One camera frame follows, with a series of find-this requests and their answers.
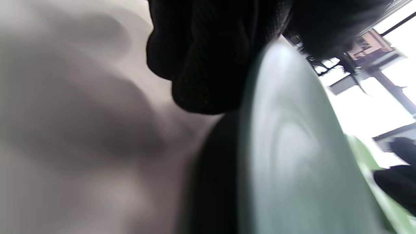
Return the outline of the person's left hand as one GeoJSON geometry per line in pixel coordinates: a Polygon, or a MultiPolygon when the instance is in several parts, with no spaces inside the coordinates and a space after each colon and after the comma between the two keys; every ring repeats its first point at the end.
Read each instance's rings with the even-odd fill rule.
{"type": "Polygon", "coordinates": [[[153,30],[147,66],[172,82],[182,109],[237,109],[253,59],[280,35],[299,36],[306,53],[330,59],[376,22],[390,0],[149,0],[153,30]]]}

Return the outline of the person's right hand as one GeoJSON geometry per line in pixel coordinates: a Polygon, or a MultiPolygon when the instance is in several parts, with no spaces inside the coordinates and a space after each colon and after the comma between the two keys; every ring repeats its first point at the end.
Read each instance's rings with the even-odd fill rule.
{"type": "Polygon", "coordinates": [[[414,217],[416,216],[415,166],[397,165],[373,172],[376,184],[414,217]]]}

